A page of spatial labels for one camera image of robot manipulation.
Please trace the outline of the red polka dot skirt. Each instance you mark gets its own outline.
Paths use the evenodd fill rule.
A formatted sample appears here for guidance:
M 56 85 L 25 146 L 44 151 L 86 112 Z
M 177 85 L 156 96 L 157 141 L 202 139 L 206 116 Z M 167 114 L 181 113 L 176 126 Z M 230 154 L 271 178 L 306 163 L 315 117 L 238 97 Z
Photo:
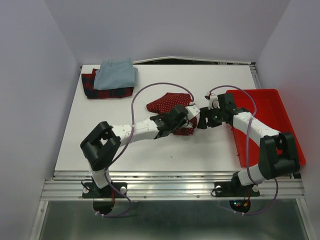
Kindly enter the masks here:
M 188 107 L 192 103 L 192 98 L 187 93 L 171 93 L 167 92 L 162 97 L 148 103 L 146 109 L 155 114 L 164 114 L 170 112 L 176 105 Z M 194 134 L 194 129 L 197 126 L 197 118 L 189 120 L 187 127 L 176 129 L 173 134 L 176 136 L 190 136 Z

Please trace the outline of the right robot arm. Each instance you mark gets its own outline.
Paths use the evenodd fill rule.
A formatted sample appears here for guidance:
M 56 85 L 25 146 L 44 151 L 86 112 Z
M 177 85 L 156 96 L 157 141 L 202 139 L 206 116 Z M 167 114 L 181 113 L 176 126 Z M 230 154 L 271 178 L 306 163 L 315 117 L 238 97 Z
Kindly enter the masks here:
M 226 123 L 245 134 L 246 145 L 253 141 L 259 147 L 257 164 L 234 173 L 230 181 L 216 182 L 216 196 L 242 195 L 266 180 L 295 174 L 300 170 L 297 145 L 292 133 L 273 129 L 255 118 L 246 108 L 237 107 L 230 92 L 220 95 L 209 92 L 205 98 L 209 104 L 200 110 L 198 129 L 215 128 Z

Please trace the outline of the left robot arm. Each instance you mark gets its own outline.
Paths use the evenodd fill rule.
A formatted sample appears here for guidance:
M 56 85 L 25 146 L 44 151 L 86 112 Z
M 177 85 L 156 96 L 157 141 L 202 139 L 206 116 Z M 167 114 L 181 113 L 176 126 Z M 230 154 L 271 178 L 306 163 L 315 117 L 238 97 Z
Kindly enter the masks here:
M 92 172 L 95 193 L 100 197 L 111 193 L 109 167 L 120 147 L 126 149 L 130 143 L 167 137 L 180 128 L 192 127 L 191 120 L 199 114 L 195 104 L 186 107 L 178 104 L 167 113 L 131 125 L 100 122 L 80 144 Z

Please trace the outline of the red plastic tray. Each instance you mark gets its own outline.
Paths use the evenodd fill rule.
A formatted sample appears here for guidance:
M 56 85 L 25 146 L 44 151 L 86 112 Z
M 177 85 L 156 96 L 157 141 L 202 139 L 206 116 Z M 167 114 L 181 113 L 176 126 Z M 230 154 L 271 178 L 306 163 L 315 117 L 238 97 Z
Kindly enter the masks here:
M 255 117 L 267 126 L 282 133 L 289 132 L 293 134 L 296 142 L 298 159 L 300 166 L 306 165 L 306 159 L 300 147 L 286 109 L 281 97 L 276 89 L 248 89 L 245 90 L 256 103 L 257 112 Z M 226 93 L 232 93 L 237 107 L 246 108 L 251 113 L 254 112 L 254 106 L 249 97 L 240 90 L 227 90 Z M 246 167 L 246 136 L 238 129 L 232 128 L 237 156 L 240 166 Z M 249 140 L 249 166 L 258 163 L 259 147 L 253 140 Z

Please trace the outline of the light blue folded skirt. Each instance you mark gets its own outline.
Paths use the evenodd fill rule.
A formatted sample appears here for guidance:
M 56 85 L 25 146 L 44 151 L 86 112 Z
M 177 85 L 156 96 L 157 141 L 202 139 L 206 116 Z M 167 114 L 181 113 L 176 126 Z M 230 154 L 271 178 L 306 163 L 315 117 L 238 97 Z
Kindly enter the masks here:
M 135 87 L 138 69 L 131 58 L 106 59 L 95 72 L 93 89 L 98 91 Z

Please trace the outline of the controller board with leds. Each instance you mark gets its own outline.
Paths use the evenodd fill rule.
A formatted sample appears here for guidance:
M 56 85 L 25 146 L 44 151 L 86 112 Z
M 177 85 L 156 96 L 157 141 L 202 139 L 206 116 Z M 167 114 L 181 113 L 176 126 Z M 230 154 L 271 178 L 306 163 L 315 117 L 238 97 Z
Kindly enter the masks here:
M 233 211 L 240 213 L 248 213 L 251 208 L 250 200 L 230 200 L 229 206 Z

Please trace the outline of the red plaid folded skirt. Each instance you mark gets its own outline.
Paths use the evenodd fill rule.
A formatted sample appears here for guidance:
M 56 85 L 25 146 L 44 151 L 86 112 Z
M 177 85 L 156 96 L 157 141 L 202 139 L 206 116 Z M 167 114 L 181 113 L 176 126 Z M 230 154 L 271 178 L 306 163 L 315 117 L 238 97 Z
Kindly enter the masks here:
M 81 82 L 85 96 L 89 100 L 104 100 L 104 99 L 121 99 L 133 95 L 134 87 L 125 87 L 108 90 L 94 89 L 96 72 L 98 69 L 93 69 L 91 73 L 82 73 Z

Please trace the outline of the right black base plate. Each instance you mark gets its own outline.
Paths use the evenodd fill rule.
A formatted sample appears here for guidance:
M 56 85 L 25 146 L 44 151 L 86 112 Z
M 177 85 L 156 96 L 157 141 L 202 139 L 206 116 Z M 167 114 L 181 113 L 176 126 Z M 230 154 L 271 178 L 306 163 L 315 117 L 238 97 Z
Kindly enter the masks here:
M 230 181 L 215 181 L 211 195 L 217 198 L 259 197 L 260 192 L 253 190 L 253 185 L 242 186 Z

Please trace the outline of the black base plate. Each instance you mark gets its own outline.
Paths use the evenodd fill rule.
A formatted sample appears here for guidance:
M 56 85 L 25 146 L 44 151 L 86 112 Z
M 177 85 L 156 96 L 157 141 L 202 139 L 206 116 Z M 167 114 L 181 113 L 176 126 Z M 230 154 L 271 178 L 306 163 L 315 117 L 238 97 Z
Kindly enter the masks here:
M 112 197 L 115 199 L 124 198 L 124 196 L 115 192 L 109 185 L 100 189 L 94 182 L 85 182 L 83 184 L 82 198 L 84 199 L 111 199 Z
M 242 186 L 230 181 L 215 181 L 211 195 L 217 198 L 259 197 L 260 192 L 253 190 L 253 185 Z

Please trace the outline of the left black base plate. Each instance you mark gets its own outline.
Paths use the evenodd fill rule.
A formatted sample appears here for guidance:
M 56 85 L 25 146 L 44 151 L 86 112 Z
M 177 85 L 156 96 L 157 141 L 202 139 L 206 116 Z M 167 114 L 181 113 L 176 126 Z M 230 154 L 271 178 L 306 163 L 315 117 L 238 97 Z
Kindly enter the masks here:
M 83 184 L 82 198 L 84 199 L 111 199 L 112 197 L 115 199 L 124 198 L 124 196 L 115 192 L 109 185 L 100 189 L 94 182 L 85 182 Z

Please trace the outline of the aluminium frame rail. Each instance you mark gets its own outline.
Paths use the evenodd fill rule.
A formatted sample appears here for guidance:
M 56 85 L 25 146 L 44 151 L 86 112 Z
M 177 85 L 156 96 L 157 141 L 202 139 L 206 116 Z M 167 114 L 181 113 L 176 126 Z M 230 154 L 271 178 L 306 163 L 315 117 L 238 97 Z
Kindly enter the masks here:
M 114 183 L 127 184 L 127 196 L 132 201 L 215 200 L 211 190 L 215 182 L 226 182 L 230 171 L 111 171 Z M 45 181 L 42 201 L 81 201 L 81 183 L 91 179 L 86 171 L 56 171 Z M 258 199 L 303 199 L 305 188 L 300 178 L 285 176 L 259 185 Z

